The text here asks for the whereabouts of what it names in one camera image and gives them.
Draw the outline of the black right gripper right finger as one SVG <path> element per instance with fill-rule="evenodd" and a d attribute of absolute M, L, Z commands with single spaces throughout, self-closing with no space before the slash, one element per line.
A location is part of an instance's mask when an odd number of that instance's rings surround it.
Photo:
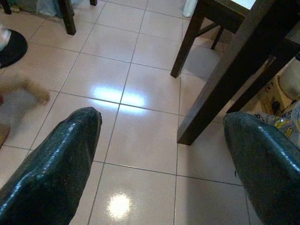
<path fill-rule="evenodd" d="M 224 117 L 226 145 L 264 225 L 300 223 L 300 149 L 275 126 L 245 112 Z"/>

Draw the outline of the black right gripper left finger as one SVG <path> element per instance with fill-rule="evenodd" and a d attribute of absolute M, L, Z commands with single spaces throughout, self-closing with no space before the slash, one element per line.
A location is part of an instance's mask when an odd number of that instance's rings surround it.
<path fill-rule="evenodd" d="M 69 224 L 90 175 L 101 125 L 94 107 L 77 109 L 58 123 L 1 188 L 1 224 Z"/>

